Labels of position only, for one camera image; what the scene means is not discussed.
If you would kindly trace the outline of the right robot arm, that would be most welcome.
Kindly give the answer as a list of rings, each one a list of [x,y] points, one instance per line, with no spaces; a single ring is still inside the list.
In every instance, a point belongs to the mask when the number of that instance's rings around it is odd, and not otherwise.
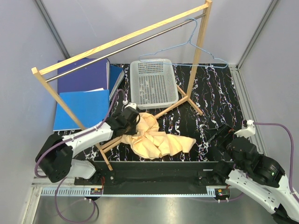
[[[223,125],[208,140],[211,146],[227,153],[233,164],[219,161],[208,176],[208,183],[230,185],[263,206],[277,224],[299,222],[299,195],[291,175],[273,158],[258,152],[249,137],[255,135],[257,122],[246,120],[235,131]]]

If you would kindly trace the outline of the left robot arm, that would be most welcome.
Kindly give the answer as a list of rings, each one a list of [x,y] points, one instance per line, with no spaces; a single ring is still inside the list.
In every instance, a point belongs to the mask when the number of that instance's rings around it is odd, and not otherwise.
[[[77,160],[75,156],[97,143],[115,139],[124,134],[136,134],[140,121],[139,112],[127,106],[122,112],[108,117],[97,125],[71,135],[60,137],[57,133],[50,135],[35,158],[35,174],[40,168],[52,183],[66,177],[85,179],[95,185],[101,179],[101,173],[88,160]]]

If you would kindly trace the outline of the beige t shirt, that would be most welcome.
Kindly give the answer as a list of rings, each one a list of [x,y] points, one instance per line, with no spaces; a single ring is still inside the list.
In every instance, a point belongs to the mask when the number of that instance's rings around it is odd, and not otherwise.
[[[158,159],[180,152],[189,153],[196,140],[190,137],[167,134],[159,131],[156,118],[149,113],[140,113],[135,135],[123,135],[121,143],[130,145],[132,151],[144,159]]]

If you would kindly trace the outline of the light blue wire hanger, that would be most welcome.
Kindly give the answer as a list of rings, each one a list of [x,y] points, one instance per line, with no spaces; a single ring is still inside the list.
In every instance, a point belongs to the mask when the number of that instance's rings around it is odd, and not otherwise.
[[[192,37],[195,31],[197,30],[197,26],[198,26],[197,20],[195,18],[189,18],[185,20],[185,22],[195,23],[193,31],[191,32],[189,39],[186,42],[165,49],[160,49],[155,53],[147,53],[147,54],[140,55],[138,57],[138,60],[141,62],[153,63],[154,60],[155,61],[157,60],[157,57],[155,57],[156,55],[161,54],[162,56],[170,56],[170,53],[174,53],[174,56],[171,56],[171,59],[175,59],[174,63],[163,63],[163,64],[186,66],[186,64],[183,64],[183,62],[186,62],[187,59],[191,59],[191,54],[195,53],[196,50],[199,50],[199,53],[204,52],[208,54],[212,58],[212,62],[220,63],[220,66],[216,66],[214,63],[210,65],[199,65],[199,62],[196,62],[195,67],[209,67],[209,68],[218,68],[218,69],[227,68],[228,62],[226,62],[221,58],[215,57],[212,53],[201,48],[199,44],[192,43]]]

